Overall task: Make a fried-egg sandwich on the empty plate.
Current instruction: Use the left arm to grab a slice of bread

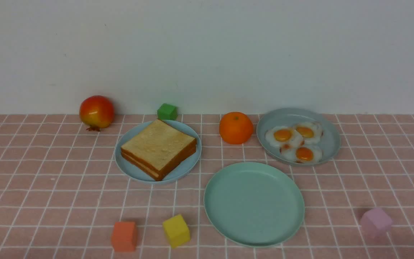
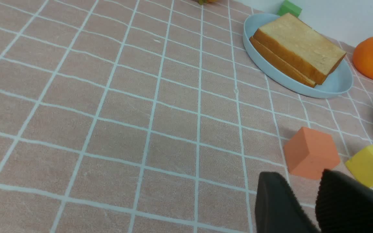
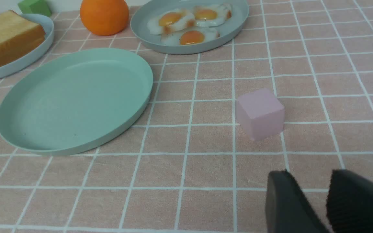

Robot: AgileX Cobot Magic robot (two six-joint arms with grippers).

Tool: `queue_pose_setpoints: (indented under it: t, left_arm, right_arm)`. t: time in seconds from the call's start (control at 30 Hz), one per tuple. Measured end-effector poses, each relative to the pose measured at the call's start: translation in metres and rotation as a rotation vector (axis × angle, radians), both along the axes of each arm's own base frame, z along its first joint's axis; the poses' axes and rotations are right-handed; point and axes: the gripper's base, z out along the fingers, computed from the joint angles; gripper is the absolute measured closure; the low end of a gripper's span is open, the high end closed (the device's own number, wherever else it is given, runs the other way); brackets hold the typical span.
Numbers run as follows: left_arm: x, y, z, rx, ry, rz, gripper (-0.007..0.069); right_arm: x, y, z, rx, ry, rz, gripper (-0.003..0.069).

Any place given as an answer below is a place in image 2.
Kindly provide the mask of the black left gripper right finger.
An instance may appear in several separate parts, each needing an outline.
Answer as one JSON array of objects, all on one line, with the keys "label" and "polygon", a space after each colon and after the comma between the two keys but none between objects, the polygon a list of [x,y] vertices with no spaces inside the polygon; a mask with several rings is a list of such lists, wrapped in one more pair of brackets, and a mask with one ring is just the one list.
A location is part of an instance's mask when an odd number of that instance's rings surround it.
[{"label": "black left gripper right finger", "polygon": [[323,233],[373,233],[373,190],[342,172],[325,169],[315,215]]}]

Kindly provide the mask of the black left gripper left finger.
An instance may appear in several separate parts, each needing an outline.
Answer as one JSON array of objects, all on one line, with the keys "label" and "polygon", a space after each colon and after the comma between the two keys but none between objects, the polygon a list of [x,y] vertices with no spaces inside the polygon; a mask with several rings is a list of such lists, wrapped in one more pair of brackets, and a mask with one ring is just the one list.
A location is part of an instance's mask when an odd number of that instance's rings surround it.
[{"label": "black left gripper left finger", "polygon": [[286,179],[277,172],[261,172],[255,199],[258,233],[318,233]]}]

